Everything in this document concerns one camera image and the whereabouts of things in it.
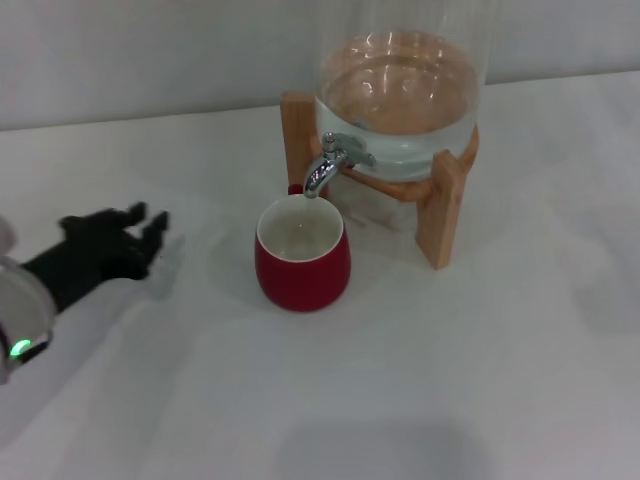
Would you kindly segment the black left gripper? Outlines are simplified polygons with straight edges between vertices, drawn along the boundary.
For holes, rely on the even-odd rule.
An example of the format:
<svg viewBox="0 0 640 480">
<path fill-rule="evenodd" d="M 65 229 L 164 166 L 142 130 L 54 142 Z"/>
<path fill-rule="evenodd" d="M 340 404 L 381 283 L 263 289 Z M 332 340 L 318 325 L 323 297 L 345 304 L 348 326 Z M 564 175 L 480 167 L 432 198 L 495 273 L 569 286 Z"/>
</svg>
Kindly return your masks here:
<svg viewBox="0 0 640 480">
<path fill-rule="evenodd" d="M 114 279 L 143 280 L 149 275 L 150 253 L 158 253 L 169 228 L 163 211 L 142 229 L 141 238 L 128 229 L 142 222 L 147 204 L 126 210 L 104 209 L 59 221 L 63 239 L 22 264 L 35 276 L 62 313 L 103 283 Z"/>
</svg>

